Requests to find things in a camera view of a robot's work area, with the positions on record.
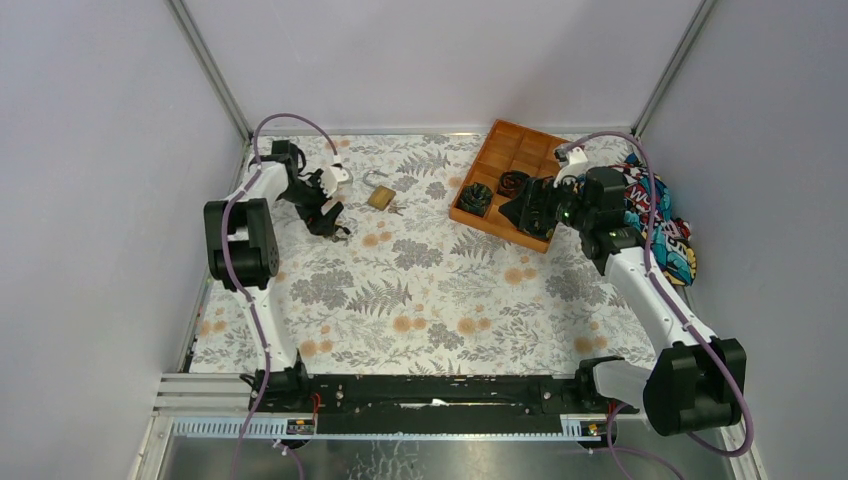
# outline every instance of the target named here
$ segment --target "white wall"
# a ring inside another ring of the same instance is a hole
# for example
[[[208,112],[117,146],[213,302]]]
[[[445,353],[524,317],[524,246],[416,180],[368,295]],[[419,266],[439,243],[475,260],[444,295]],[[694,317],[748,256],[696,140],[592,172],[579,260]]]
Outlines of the white wall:
[[[645,144],[692,221],[697,309],[748,352],[769,478],[844,478],[848,3],[719,2]]]
[[[0,12],[0,478],[125,478],[239,141],[164,2]]]
[[[699,1],[187,3],[251,124],[487,131],[631,125]]]

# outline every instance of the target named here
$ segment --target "floral tablecloth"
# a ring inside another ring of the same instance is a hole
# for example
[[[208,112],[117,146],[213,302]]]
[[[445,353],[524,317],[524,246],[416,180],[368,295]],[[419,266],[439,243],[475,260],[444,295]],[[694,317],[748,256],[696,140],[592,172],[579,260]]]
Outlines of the floral tablecloth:
[[[564,138],[576,138],[565,135]],[[619,354],[650,365],[653,349],[615,288],[557,228],[547,254],[453,222],[448,208],[484,135],[339,136],[355,181],[340,192],[345,242],[309,235],[294,207],[272,208],[281,265],[276,288],[310,373],[571,374],[584,358]],[[309,166],[329,163],[320,137],[292,140]],[[270,138],[260,147],[270,151]],[[594,165],[629,147],[601,138]],[[366,201],[372,176],[397,191],[390,207]],[[257,368],[244,315],[216,282],[199,317],[190,372]]]

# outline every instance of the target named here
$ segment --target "reflective metal surface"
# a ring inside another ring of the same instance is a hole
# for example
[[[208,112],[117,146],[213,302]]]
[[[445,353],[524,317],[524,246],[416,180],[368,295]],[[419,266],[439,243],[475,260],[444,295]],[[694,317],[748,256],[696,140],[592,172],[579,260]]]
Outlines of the reflective metal surface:
[[[734,478],[727,460],[686,436],[663,438],[638,420],[620,425],[618,445],[658,454],[687,480]],[[722,445],[717,432],[704,438]],[[173,437],[162,478],[226,480],[235,440]],[[336,479],[615,479],[624,478],[609,454],[589,455],[571,442],[312,441],[296,453],[309,480]],[[672,479],[653,461],[620,454],[634,479]],[[297,479],[295,461],[267,440],[242,446],[239,479]]]

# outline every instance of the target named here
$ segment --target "white plastic connector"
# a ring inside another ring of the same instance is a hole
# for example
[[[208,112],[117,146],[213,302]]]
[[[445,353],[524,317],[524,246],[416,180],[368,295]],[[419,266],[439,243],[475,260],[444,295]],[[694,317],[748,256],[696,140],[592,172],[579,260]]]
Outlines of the white plastic connector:
[[[559,169],[556,178],[554,179],[554,187],[558,187],[567,176],[577,176],[583,173],[586,166],[589,164],[589,158],[582,148],[577,147],[574,150],[565,154],[566,162]]]

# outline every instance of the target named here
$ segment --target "wooden box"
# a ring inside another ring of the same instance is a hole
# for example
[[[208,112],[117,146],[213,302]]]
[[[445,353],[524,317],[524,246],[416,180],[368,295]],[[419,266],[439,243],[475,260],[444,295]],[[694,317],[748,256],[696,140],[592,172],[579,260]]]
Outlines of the wooden box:
[[[546,253],[550,241],[539,240],[518,231],[506,217],[498,212],[498,207],[510,200],[497,194],[498,182],[501,174],[510,170],[519,170],[531,177],[555,177],[560,167],[554,157],[554,149],[565,142],[566,140],[562,138],[521,125],[504,120],[496,121],[477,158],[474,159],[471,169],[468,170],[462,188],[459,189],[451,204],[450,218],[508,242]],[[457,208],[462,189],[474,183],[482,183],[494,193],[492,203],[489,204],[483,217]]]

